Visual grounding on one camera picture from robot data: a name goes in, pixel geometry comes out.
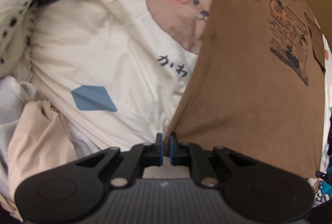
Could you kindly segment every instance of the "black polka dot fabric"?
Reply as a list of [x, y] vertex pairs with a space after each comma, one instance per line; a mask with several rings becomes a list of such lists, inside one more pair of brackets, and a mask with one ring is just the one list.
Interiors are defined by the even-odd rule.
[[19, 62], [33, 32], [34, 0], [0, 0], [0, 77], [8, 75]]
[[12, 20], [10, 21], [9, 26], [14, 27], [16, 23], [17, 23], [17, 18], [12, 18]]

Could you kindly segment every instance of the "pile of clothes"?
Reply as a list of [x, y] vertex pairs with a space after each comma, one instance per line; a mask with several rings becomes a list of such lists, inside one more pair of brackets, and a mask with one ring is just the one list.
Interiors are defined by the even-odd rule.
[[0, 204], [109, 146], [226, 146], [332, 186], [331, 51], [304, 0], [0, 0]]

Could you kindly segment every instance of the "cartoon bear print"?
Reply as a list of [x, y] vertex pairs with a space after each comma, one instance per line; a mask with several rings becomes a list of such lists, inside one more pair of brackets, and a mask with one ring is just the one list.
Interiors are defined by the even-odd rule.
[[184, 49], [200, 52], [211, 0], [146, 0], [146, 4], [162, 30]]

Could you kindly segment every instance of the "brown t-shirt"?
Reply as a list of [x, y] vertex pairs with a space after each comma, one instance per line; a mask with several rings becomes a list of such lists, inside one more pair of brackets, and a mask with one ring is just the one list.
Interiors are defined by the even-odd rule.
[[167, 134], [314, 177], [324, 72], [322, 33], [304, 0], [212, 0], [196, 67]]

